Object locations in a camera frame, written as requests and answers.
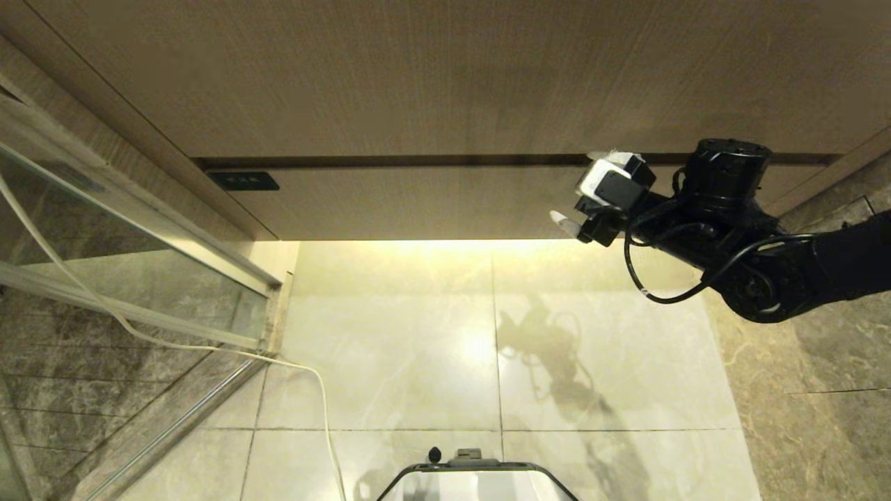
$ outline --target gray marble wall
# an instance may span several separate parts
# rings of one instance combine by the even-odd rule
[[[826,231],[891,209],[891,153],[789,213]],[[764,499],[891,497],[891,292],[752,324],[707,304]]]
[[[137,328],[170,341],[205,342]],[[66,473],[206,356],[158,348],[109,316],[5,289],[0,425],[35,499],[55,498]]]

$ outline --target floor tile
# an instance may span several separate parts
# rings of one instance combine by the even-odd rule
[[[657,294],[691,285],[683,263],[652,250],[637,257],[642,280],[679,288]],[[504,429],[739,428],[700,298],[646,300],[619,263],[617,245],[495,252]]]
[[[739,430],[506,431],[504,455],[585,501],[761,499]]]
[[[217,407],[200,427],[253,429],[257,423],[257,406],[260,405],[260,392],[265,378],[266,369],[254,374],[223,405]]]
[[[238,501],[252,431],[193,431],[120,498]]]
[[[498,429],[487,247],[307,242],[297,277],[282,352],[322,373],[335,429]],[[321,429],[314,376],[271,367],[258,426]]]
[[[480,448],[501,459],[495,431],[336,431],[332,438],[350,501],[374,500],[405,467],[426,463],[432,447],[443,458]],[[323,431],[258,431],[243,501],[337,499]]]

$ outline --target white cable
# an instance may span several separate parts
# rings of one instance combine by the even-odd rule
[[[40,248],[46,252],[46,255],[56,264],[61,271],[68,276],[74,283],[76,283],[81,289],[86,291],[93,299],[99,304],[99,306],[103,307],[111,316],[114,316],[115,319],[120,322],[120,324],[127,330],[128,333],[133,334],[136,338],[139,338],[143,341],[153,342],[155,344],[159,344],[160,346],[164,346],[166,348],[171,349],[191,349],[191,350],[205,350],[205,351],[223,351],[226,353],[234,353],[236,355],[241,355],[243,357],[255,358],[256,360],[263,360],[265,362],[269,362],[270,364],[278,364],[284,365],[286,367],[292,367],[295,369],[300,369],[304,371],[308,371],[312,374],[315,374],[315,377],[319,380],[319,386],[322,388],[322,410],[325,421],[325,440],[328,443],[328,456],[331,459],[331,466],[334,467],[334,474],[336,476],[338,492],[340,494],[341,501],[347,501],[347,493],[343,489],[343,474],[340,472],[340,463],[338,462],[337,455],[334,454],[334,447],[331,445],[331,427],[328,423],[328,395],[325,392],[325,383],[322,380],[322,375],[319,374],[312,367],[308,367],[306,365],[295,364],[293,362],[289,362],[286,360],[276,360],[275,358],[264,357],[262,355],[257,355],[254,353],[248,353],[246,351],[239,351],[237,349],[225,349],[225,348],[217,348],[215,346],[189,346],[185,344],[176,344],[174,342],[163,341],[159,339],[155,339],[147,334],[140,333],[136,330],[130,322],[124,318],[123,315],[118,312],[116,308],[114,308],[105,298],[97,291],[95,291],[92,287],[84,283],[78,278],[77,275],[65,264],[59,254],[53,249],[53,246],[44,238],[43,234],[40,233],[40,230],[34,225],[34,221],[31,220],[31,217],[25,211],[24,208],[21,207],[19,203],[19,199],[15,197],[15,194],[12,193],[9,185],[6,183],[6,180],[3,177],[3,174],[0,173],[0,193],[3,194],[3,197],[6,199],[6,202],[12,207],[12,211],[15,212],[15,215],[19,217],[21,223],[25,226],[28,232],[34,237],[34,240],[37,241],[37,244],[40,245]]]

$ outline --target glass panel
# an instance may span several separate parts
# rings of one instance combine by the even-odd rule
[[[33,173],[5,148],[0,172],[60,256],[99,293],[259,339],[266,298]],[[100,186],[90,186],[102,190]],[[0,261],[74,285],[0,199]]]

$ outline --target robotic arm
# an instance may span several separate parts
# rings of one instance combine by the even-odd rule
[[[552,216],[585,243],[609,246],[625,232],[628,271],[651,300],[672,304],[711,287],[737,314],[775,323],[891,289],[891,211],[834,232],[788,234],[754,200],[771,157],[761,145],[700,141],[674,174],[671,197],[650,191],[656,176],[643,158],[625,157],[596,160],[579,182],[576,210],[587,217],[582,225]],[[700,283],[673,298],[655,296],[634,272],[633,245],[655,247],[701,269]]]

